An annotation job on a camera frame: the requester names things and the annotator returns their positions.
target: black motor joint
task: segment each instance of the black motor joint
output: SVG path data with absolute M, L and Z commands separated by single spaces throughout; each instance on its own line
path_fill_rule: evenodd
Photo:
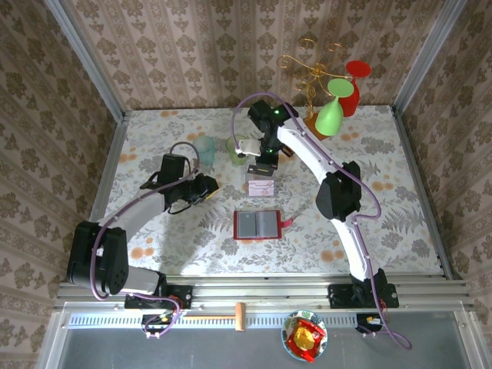
M 141 188 L 156 189 L 178 181 L 185 176 L 186 161 L 185 156 L 165 154 L 162 158 L 161 170 L 154 173 Z M 190 205 L 198 204 L 217 190 L 217 181 L 200 173 L 194 179 L 183 181 L 159 192 L 165 196 L 165 210 L 167 210 L 177 200 L 186 201 Z
M 299 114 L 287 104 L 295 117 Z M 271 108 L 264 100 L 257 101 L 248 111 L 248 117 L 254 125 L 263 133 L 260 139 L 260 156 L 256 157 L 256 165 L 259 170 L 270 171 L 278 168 L 278 152 L 284 151 L 286 155 L 292 156 L 292 151 L 278 140 L 278 128 L 291 118 L 289 112 L 283 105 Z

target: small green cup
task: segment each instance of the small green cup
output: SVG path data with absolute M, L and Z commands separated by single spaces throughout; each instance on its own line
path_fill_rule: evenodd
M 246 137 L 242 135 L 236 135 L 236 139 L 238 141 L 240 140 L 245 140 Z M 232 164 L 234 165 L 244 165 L 244 163 L 247 161 L 248 157 L 244 156 L 244 158 L 239 158 L 238 154 L 236 154 L 236 144 L 234 142 L 234 137 L 228 138 L 228 140 L 225 142 L 225 148 L 228 150 L 229 153 L 229 158 L 232 161 Z

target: floral tablecloth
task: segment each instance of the floral tablecloth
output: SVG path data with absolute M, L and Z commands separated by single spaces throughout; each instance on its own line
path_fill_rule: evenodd
M 298 109 L 303 116 L 304 109 Z M 259 137 L 239 115 L 236 133 Z M 109 198 L 107 213 L 120 208 L 160 168 L 162 155 L 176 141 L 199 135 L 214 138 L 217 151 L 210 175 L 220 191 L 209 201 L 177 215 L 149 221 L 129 242 L 130 265 L 166 274 L 348 273 L 348 262 L 337 232 L 316 209 L 318 184 L 297 157 L 280 157 L 276 173 L 278 196 L 245 196 L 245 166 L 231 164 L 225 142 L 231 135 L 231 109 L 134 111 Z M 373 258 L 385 271 L 439 274 L 440 267 L 421 205 L 414 190 L 397 129 L 387 106 L 359 107 L 341 133 L 324 144 L 344 161 L 361 166 L 362 179 L 375 191 L 383 208 L 378 221 L 362 224 Z M 185 146 L 177 153 L 192 152 Z M 374 212 L 363 193 L 362 210 Z M 273 241 L 235 241 L 234 210 L 280 209 L 294 217 L 284 236 Z

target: clear plastic cup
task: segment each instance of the clear plastic cup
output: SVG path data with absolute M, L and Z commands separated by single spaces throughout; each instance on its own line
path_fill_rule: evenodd
M 215 159 L 215 141 L 210 136 L 199 136 L 193 141 L 193 145 L 200 154 L 200 166 L 210 168 Z
M 240 140 L 245 140 L 246 137 L 243 135 L 236 135 L 236 139 L 238 141 Z M 234 137 L 228 138 L 228 140 L 225 142 L 225 148 L 228 150 L 229 153 L 229 158 L 232 161 L 232 164 L 234 165 L 244 165 L 244 163 L 247 161 L 248 157 L 244 156 L 244 158 L 239 158 L 238 154 L 236 154 L 236 143 L 234 142 Z

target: white label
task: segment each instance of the white label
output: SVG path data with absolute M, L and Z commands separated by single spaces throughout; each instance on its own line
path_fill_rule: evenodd
M 250 196 L 273 196 L 274 180 L 253 180 L 248 182 L 248 194 Z

